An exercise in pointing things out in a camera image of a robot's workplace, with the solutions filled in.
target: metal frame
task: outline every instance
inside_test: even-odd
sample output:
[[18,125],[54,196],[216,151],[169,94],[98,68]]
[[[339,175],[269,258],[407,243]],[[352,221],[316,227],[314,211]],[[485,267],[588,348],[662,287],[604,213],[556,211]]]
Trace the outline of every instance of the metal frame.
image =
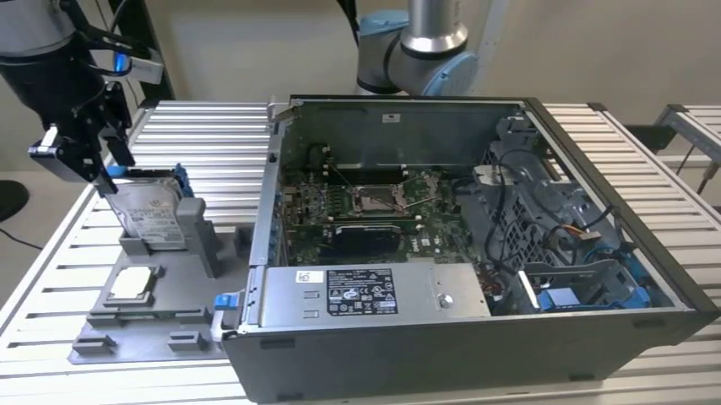
[[[706,295],[721,305],[721,224],[607,113],[592,111],[587,105],[544,106]],[[252,182],[249,176],[258,179],[261,173],[252,170],[261,170],[261,165],[242,158],[256,154],[241,154],[238,147],[266,139],[264,117],[264,105],[192,102],[162,102],[157,109],[145,109],[136,116],[140,123],[133,131],[134,150],[141,164],[161,164],[169,159],[190,163],[192,180],[201,183],[209,197],[208,219],[220,231],[229,221],[252,219],[252,192],[241,191],[241,183]],[[162,150],[176,157],[165,157]],[[117,254],[112,241],[118,226],[104,215],[105,210],[104,202],[87,188],[0,311],[1,319],[9,317],[0,337],[0,402],[237,403],[245,395],[224,360],[67,364],[69,343],[82,325],[82,313],[104,284],[105,263]],[[79,260],[86,264],[69,264]],[[25,318],[27,311],[38,316]],[[352,402],[718,403],[721,322],[711,323],[684,343],[647,350],[604,381],[373,397]]]
[[668,104],[655,125],[670,126],[721,164],[721,106]]

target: hard drive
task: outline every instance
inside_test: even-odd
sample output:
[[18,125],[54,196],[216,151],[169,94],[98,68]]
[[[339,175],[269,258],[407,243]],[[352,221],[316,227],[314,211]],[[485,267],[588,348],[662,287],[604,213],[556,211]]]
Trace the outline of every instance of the hard drive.
[[182,166],[176,165],[172,170],[126,170],[112,166],[108,173],[118,190],[105,198],[125,235],[142,239],[152,251],[182,250],[176,208],[182,197],[192,197]]

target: white label sticker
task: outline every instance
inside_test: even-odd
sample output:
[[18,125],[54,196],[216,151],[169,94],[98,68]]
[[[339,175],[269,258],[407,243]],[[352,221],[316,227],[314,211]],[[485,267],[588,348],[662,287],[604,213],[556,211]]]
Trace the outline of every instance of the white label sticker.
[[380,121],[384,124],[395,124],[400,122],[400,114],[383,114],[380,117]]
[[182,242],[173,208],[129,208],[126,213],[145,243]]
[[325,272],[308,272],[305,270],[298,270],[294,272],[294,282],[296,283],[321,283],[322,274]]

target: blue latch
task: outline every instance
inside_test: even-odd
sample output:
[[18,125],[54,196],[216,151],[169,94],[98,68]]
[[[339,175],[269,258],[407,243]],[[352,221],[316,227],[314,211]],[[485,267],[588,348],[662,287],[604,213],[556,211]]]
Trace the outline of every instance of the blue latch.
[[113,179],[117,179],[118,177],[122,177],[126,173],[126,167],[125,166],[117,166],[117,165],[109,165],[105,168],[105,171],[108,172],[108,176]]
[[214,295],[214,310],[233,311],[237,309],[237,294],[217,294]]

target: power supply label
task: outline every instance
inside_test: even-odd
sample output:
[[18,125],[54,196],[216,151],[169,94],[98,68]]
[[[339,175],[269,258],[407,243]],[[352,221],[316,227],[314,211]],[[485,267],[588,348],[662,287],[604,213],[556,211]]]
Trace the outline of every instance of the power supply label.
[[325,275],[330,316],[397,314],[389,268],[329,270]]

